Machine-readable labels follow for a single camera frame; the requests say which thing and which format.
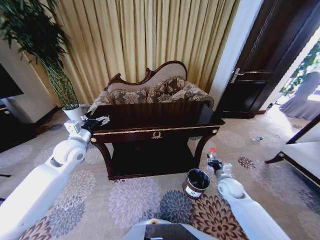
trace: water bottle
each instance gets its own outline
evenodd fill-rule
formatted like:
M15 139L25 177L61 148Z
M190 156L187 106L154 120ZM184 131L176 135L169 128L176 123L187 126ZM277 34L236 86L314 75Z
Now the water bottle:
M260 141L263 140L263 139L264 139L263 136L258 136L258 137L252 138L252 141L253 141L253 142L260 142Z
M207 154L207 162L211 163L213 161L219 161L219 158L217 157L217 150L215 147L210 148L210 152ZM214 168L210 165L206 166L206 169L209 171L214 171Z
M211 147L210 148L210 152L207 154L207 159L206 159L209 162L212 162L212 161L218 161L218 157L217 157L217 150L215 147Z

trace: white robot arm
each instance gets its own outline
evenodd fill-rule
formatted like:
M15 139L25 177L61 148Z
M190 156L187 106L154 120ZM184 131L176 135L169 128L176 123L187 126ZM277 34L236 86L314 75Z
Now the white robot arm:
M32 170L0 206L0 240L18 239L46 214L70 173L84 161L92 129L108 121L108 117L88 120L83 128L75 121L65 123L69 138L60 142L53 155Z
M289 240L266 210L246 193L243 185L224 172L222 162L213 163L218 190L250 240Z

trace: beige curtain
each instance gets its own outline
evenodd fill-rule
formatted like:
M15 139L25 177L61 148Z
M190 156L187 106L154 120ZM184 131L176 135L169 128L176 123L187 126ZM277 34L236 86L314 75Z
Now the beige curtain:
M64 69L82 104L121 73L182 61L187 80L209 91L239 0L60 0L56 21L70 36Z

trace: sofa backrest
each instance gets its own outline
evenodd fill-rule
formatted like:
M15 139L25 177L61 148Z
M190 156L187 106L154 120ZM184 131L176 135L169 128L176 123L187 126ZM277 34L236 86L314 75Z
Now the sofa backrest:
M168 61L154 71L147 68L145 73L145 78L137 83L124 81L118 73L111 79L105 90L110 93L114 89L137 90L143 87L150 89L163 80L174 76L181 76L187 80L187 69L181 61Z

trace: metal can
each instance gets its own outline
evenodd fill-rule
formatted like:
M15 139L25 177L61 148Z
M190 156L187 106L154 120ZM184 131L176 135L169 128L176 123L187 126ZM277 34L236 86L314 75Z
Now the metal can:
M187 173L182 189L189 198L198 199L209 185L209 176L204 171L193 168Z

